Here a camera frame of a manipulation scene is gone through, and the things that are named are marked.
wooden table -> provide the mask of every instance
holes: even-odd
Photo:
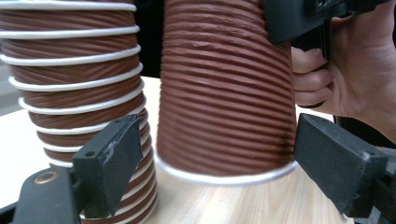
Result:
[[[148,121],[155,140],[160,80],[146,77],[144,80]],[[0,139],[0,207],[4,207],[18,200],[24,179],[48,164],[25,110],[0,117]],[[300,167],[277,180],[247,187],[196,185],[174,178],[160,168],[157,180],[159,203],[148,224],[353,223],[338,213]]]

